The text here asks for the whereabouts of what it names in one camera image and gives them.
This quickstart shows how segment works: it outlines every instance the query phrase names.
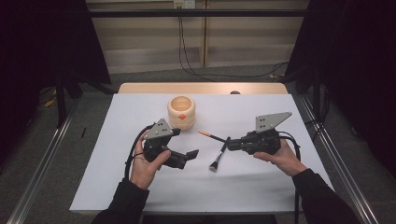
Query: metal bracket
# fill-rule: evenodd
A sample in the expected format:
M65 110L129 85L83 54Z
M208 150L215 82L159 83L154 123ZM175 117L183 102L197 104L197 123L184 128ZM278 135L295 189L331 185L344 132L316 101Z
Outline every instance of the metal bracket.
M158 120L157 123L148 131L145 140L155 139L159 137L172 136L173 131L165 119Z
M256 133L274 129L278 124L291 116L291 112L261 115L256 117Z

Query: table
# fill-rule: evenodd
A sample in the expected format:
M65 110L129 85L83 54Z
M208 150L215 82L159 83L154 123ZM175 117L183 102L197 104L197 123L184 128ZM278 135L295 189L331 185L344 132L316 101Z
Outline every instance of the table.
M131 93L153 91L153 94ZM229 95L230 91L244 94ZM91 214L106 209L122 179L123 163L139 131L165 114L164 105L169 99L188 94L197 104L197 121L190 130L173 137L168 146L183 154L196 147L200 152L197 159L187 162L184 170L163 167L156 174L149 188L151 193L144 213L215 215L292 212L294 186L290 177L274 165L252 159L243 151L226 151L218 172L213 173L208 166L216 158L222 143L196 132L204 130L218 136L228 134L231 138L238 138L254 129L255 116L263 115L260 113L290 111L293 115L276 129L287 131L297 139L302 147L305 165L313 168L331 186L295 103L286 93L286 88L278 83L122 85L120 94L114 96L107 112L70 210Z

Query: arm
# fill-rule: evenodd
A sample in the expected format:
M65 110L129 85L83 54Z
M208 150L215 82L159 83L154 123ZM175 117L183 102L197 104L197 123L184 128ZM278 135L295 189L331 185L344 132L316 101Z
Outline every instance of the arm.
M146 133L143 133L136 144L134 154L143 152L142 142ZM154 179L157 170L168 160L169 150L161 153L153 162L146 161L143 155L134 158L131 178L122 179L114 194L113 201L107 210L100 212L92 224L124 224L138 223L146 200L149 196L149 185Z
M307 169L294 155L286 140L275 155L256 152L255 158L270 161L292 177L302 198L306 220L310 224L359 223L352 209L324 182L318 174Z

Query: wire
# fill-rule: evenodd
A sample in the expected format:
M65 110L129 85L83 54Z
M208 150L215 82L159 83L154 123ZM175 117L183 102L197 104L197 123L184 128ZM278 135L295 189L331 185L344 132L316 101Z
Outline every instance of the wire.
M210 79L208 77L245 77L245 78L253 78L253 77L265 77L265 76L269 76L271 74L274 74L275 71L277 71L278 69L280 69L283 65L288 64L289 62L283 62L283 63L276 63L273 66L273 69L267 73L264 74L259 74L259 75L254 75L254 76L238 76L238 75L223 75L223 74L207 74L207 73L203 73L203 74L198 74L194 71L194 69L192 69L191 65L190 65L190 61L189 58L187 56L187 51L186 51L186 44L185 44L185 40L184 40L184 26L183 26L183 19L181 17L178 17L178 30L179 30L179 44L178 44L178 59L180 62L180 65L182 67L182 69L187 72L188 74L203 78L205 80L209 80L212 82L216 82L213 79ZM190 69L190 71L188 69L186 69L186 67L184 67L183 62L181 61L181 49L183 48L184 51L184 56L186 58L186 62L188 65L188 68Z
M273 71L274 71L274 73L273 73L272 82L275 82L275 65L273 66Z
M184 28L183 28L183 19L181 19L181 17L178 17L178 33L179 33L179 39L178 39L178 60L180 61L180 65L183 68L183 70L185 72L187 72L188 74L200 77L202 79L208 80L208 81L212 81L214 82L215 80L212 80L210 78L207 77L202 77L200 75L198 75L190 66L190 62L189 62L189 57L187 57L187 51L186 51L186 43L184 41ZM183 43L183 49L184 49L184 56L186 58L187 61L187 65L189 66L190 70L187 70L184 66L183 66L183 62L181 61L181 45Z
M132 156L132 160L134 160L134 158L135 158L136 156L139 156L139 155L142 155L142 154L144 154L144 152L140 152L140 153L137 153L137 154L133 155L133 156Z
M129 179L129 170L131 169L131 164L132 164L132 160L134 159L135 156L140 155L136 154L135 156L132 156L134 154L134 148L136 147L137 141L139 140L140 136L146 131L151 129L154 126L154 124L151 124L149 126L147 126L146 128L144 128L136 137L136 139L134 140L134 144L132 145L131 151L129 153L128 156L128 160L125 162L125 179Z
M296 157L300 161L301 160L300 146L297 145L296 140L294 139L294 137L291 134L289 134L289 133L285 133L285 134L287 134L288 136L279 136L279 138L290 140L293 143L294 150L296 152ZM299 206L300 206L300 196L296 190L294 192L294 223L295 224L298 224L298 222L299 222L299 210L300 210Z
M326 88L324 92L323 107L321 108L320 111L321 122L316 121L316 123L319 123L319 126L314 136L312 137L312 142L315 142L315 139L317 138L318 134L323 130L324 123L326 121L327 115L329 114L329 111L330 111L330 94Z
M309 120L309 121L304 122L304 125L305 125L305 126L307 126L307 125L311 126L312 124L314 124L314 123L316 123L316 122L317 122L316 120L311 119L311 120Z

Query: hand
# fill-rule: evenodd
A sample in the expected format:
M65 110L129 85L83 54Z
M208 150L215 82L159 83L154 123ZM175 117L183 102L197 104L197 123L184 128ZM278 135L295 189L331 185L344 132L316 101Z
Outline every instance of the hand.
M134 149L134 154L137 155L143 152L142 142L144 136L147 132L143 133L139 140L137 141L136 147ZM161 166L166 162L171 156L171 151L166 150L162 152L158 157L149 162L145 159L144 155L138 155L134 158L134 163L132 166L132 173L130 181L136 184L141 189L148 189L152 180L154 179L157 170L161 169Z
M306 167L297 159L285 139L280 139L280 149L275 155L256 152L253 157L262 161L270 161L289 176L297 175L306 170Z

